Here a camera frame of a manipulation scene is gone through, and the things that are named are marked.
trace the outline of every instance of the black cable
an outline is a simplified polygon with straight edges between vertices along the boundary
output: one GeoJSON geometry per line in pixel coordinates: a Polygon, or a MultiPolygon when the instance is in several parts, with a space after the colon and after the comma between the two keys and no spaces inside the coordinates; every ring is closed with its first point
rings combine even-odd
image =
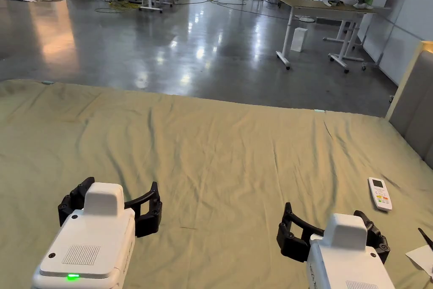
{"type": "MultiPolygon", "coordinates": [[[[200,1],[200,2],[197,2],[197,3],[208,3],[208,2],[211,2],[212,0],[206,0],[206,1],[200,1]]],[[[177,5],[192,5],[192,4],[195,4],[195,3],[175,3],[175,5],[177,6],[177,5]]]]}
{"type": "Polygon", "coordinates": [[[267,17],[273,17],[273,18],[278,18],[278,19],[284,19],[284,20],[287,20],[287,17],[278,17],[278,16],[272,16],[272,15],[266,15],[266,14],[255,13],[255,12],[253,12],[253,11],[245,11],[245,10],[243,10],[243,9],[237,9],[237,8],[227,7],[227,6],[222,5],[222,4],[219,4],[219,3],[217,3],[217,5],[219,5],[219,6],[221,6],[221,7],[226,7],[226,8],[229,8],[229,9],[233,9],[234,11],[244,11],[244,12],[246,12],[246,13],[252,13],[252,14],[256,14],[256,15],[262,15],[262,16],[267,16],[267,17]]]}

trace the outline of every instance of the white bowl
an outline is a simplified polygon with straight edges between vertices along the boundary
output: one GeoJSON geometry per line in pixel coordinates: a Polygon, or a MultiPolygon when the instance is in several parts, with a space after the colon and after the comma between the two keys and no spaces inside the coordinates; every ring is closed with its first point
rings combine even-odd
{"type": "Polygon", "coordinates": [[[340,1],[344,3],[346,6],[353,6],[359,2],[358,0],[340,0],[340,1]]]}

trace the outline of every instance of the polished gray floor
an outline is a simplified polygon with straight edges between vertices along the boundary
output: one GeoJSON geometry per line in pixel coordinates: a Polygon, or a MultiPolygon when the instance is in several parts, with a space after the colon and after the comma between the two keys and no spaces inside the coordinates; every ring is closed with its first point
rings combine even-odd
{"type": "MultiPolygon", "coordinates": [[[[104,14],[103,1],[0,0],[0,80],[30,78],[278,107],[384,116],[397,87],[350,63],[347,75],[323,42],[338,27],[308,29],[292,69],[276,58],[288,8],[258,0],[181,0],[163,14],[104,14]]],[[[365,55],[355,50],[357,55],[365,55]]]]}

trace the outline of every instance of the white remote control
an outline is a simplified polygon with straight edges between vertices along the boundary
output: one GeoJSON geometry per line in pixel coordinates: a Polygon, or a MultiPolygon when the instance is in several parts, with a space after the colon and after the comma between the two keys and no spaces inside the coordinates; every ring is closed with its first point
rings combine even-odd
{"type": "Polygon", "coordinates": [[[368,184],[372,190],[373,200],[377,208],[383,211],[391,211],[391,199],[389,198],[388,190],[386,190],[385,182],[382,179],[369,177],[368,184]]]}

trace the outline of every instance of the mattress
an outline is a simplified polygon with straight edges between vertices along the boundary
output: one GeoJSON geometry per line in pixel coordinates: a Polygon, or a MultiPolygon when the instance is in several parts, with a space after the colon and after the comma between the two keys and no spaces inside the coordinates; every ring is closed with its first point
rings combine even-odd
{"type": "MultiPolygon", "coordinates": [[[[363,211],[387,237],[396,288],[433,288],[404,253],[433,236],[433,171],[384,119],[56,83],[0,84],[0,273],[29,288],[89,176],[125,200],[157,181],[157,234],[136,240],[125,288],[308,288],[276,242],[285,202],[326,227],[363,211]],[[368,177],[393,211],[374,209],[368,177]]],[[[300,230],[294,230],[300,236],[300,230]]]]}

